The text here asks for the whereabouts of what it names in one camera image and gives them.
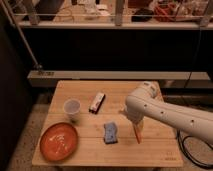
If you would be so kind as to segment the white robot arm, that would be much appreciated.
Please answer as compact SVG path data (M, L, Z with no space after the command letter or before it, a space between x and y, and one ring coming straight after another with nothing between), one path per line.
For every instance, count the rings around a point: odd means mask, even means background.
M213 144L212 112L159 101L157 94L154 83L142 82L125 99L126 117L133 124L150 117Z

